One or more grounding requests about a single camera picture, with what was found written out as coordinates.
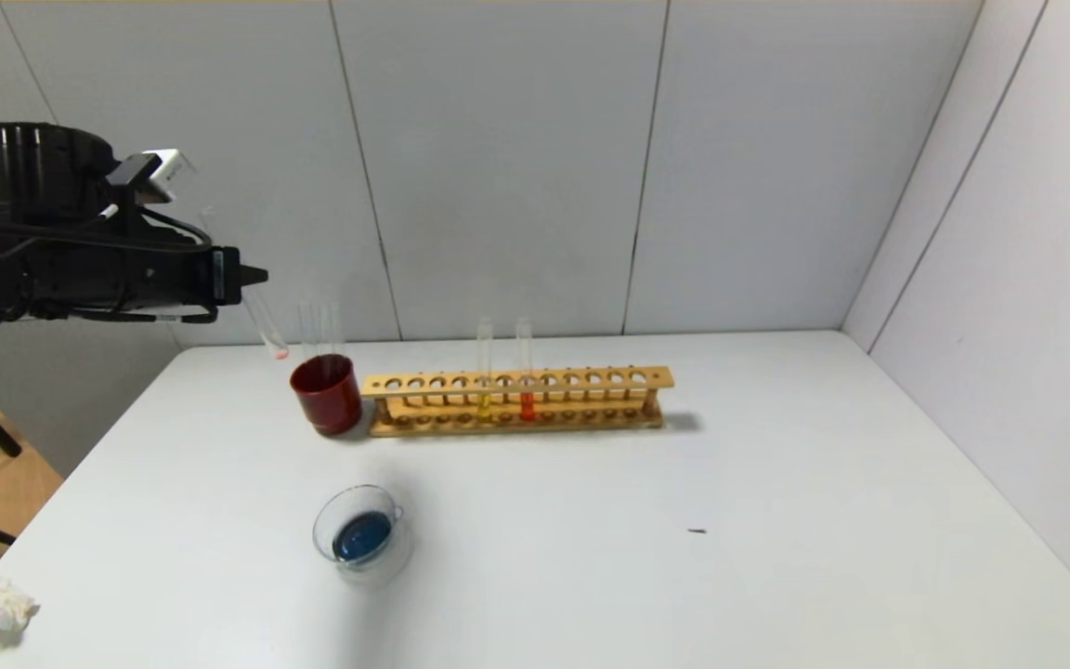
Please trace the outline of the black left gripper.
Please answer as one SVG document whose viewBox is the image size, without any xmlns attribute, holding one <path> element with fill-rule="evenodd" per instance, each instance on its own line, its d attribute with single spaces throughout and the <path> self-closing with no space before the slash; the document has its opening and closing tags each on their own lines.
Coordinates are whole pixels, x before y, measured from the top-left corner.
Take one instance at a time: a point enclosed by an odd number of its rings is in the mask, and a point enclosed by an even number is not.
<svg viewBox="0 0 1070 669">
<path fill-rule="evenodd" d="M 143 308 L 221 308 L 241 303 L 241 288 L 270 280 L 268 270 L 241 264 L 234 247 L 154 254 L 137 267 Z"/>
</svg>

